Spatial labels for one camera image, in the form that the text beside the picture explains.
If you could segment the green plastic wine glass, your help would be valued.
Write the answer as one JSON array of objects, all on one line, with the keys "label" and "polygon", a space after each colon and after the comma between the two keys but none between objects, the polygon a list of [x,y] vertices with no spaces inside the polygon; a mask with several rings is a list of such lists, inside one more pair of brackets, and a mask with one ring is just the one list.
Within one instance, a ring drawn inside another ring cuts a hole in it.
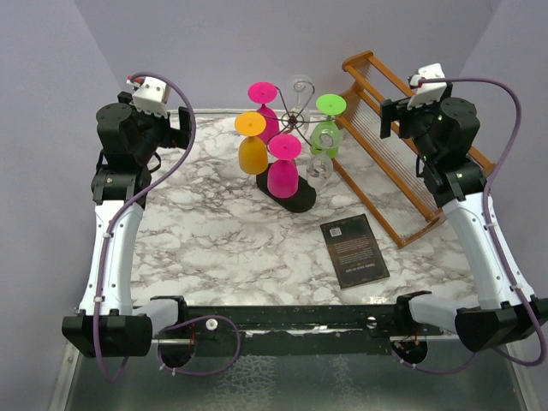
[{"label": "green plastic wine glass", "polygon": [[341,142],[341,131],[335,123],[336,117],[347,108],[344,98],[337,94],[323,94],[316,100],[317,109],[326,115],[326,119],[319,122],[310,138],[311,153],[325,154],[328,158],[334,158],[338,154]]}]

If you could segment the orange plastic wine glass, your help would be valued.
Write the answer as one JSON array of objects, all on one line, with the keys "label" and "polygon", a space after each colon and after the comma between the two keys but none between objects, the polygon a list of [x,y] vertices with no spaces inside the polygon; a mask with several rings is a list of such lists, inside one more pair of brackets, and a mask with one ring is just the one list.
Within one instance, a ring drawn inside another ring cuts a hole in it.
[{"label": "orange plastic wine glass", "polygon": [[266,128],[266,121],[259,113],[246,112],[235,119],[235,130],[245,139],[239,145],[238,159],[243,172],[259,175],[268,167],[266,145],[259,137]]}]

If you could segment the clear wine glass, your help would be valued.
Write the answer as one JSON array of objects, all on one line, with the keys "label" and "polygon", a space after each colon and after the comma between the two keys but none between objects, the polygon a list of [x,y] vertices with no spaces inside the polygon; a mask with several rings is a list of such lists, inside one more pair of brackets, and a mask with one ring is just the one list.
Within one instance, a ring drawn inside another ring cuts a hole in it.
[{"label": "clear wine glass", "polygon": [[307,183],[316,191],[321,190],[333,173],[333,163],[325,154],[312,156],[307,162]]},{"label": "clear wine glass", "polygon": [[307,108],[315,88],[312,80],[303,74],[296,74],[289,80],[289,89],[295,95],[295,104],[287,111],[289,130],[294,135],[307,135],[311,114]]}]

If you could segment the pink wine glass front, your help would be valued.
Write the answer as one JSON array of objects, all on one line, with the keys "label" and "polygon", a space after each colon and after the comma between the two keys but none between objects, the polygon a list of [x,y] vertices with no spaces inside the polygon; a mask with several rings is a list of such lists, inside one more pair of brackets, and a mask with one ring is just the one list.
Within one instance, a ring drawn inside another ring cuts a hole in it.
[{"label": "pink wine glass front", "polygon": [[256,82],[248,88],[247,95],[259,105],[257,112],[265,119],[265,130],[259,138],[267,144],[280,130],[277,114],[268,106],[277,97],[277,87],[266,81]]}]

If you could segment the pink wine glass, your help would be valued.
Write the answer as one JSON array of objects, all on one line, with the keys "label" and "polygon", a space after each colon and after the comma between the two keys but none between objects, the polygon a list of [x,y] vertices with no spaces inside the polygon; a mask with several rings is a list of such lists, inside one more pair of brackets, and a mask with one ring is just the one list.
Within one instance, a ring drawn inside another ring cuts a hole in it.
[{"label": "pink wine glass", "polygon": [[247,95],[259,105],[257,112],[265,119],[265,130],[259,138],[267,144],[280,130],[277,114],[268,106],[277,97],[277,87],[266,81],[256,82],[248,88]]},{"label": "pink wine glass", "polygon": [[277,198],[292,197],[298,189],[295,159],[301,154],[302,145],[292,134],[280,134],[271,139],[269,148],[276,161],[268,170],[267,188]]}]

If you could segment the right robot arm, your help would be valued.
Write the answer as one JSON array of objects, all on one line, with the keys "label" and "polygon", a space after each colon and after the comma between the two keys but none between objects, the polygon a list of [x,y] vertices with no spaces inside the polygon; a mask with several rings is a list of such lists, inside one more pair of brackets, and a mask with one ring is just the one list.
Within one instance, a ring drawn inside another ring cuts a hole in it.
[{"label": "right robot arm", "polygon": [[458,335],[472,352],[529,337],[533,324],[547,320],[547,300],[535,295],[520,274],[503,235],[498,232],[492,199],[484,194],[486,177],[469,151],[480,128],[475,106],[462,98],[409,107],[409,98],[380,106],[380,135],[400,123],[400,136],[413,141],[424,163],[421,177],[457,234],[474,275],[479,304],[469,307],[419,292],[398,299],[395,328],[412,335],[423,324]]}]

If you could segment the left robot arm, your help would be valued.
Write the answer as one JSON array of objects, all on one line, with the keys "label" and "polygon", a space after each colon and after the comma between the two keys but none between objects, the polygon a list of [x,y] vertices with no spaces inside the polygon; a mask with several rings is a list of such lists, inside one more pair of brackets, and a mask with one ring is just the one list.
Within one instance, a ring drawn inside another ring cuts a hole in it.
[{"label": "left robot arm", "polygon": [[168,116],[139,111],[129,92],[96,114],[102,144],[91,182],[96,234],[85,294],[72,316],[63,319],[62,334],[86,358],[141,357],[160,330],[183,336],[189,317],[178,297],[156,297],[134,307],[130,278],[134,244],[146,208],[137,194],[152,182],[148,164],[158,148],[188,147],[194,131],[188,109],[178,110],[179,128]]}]

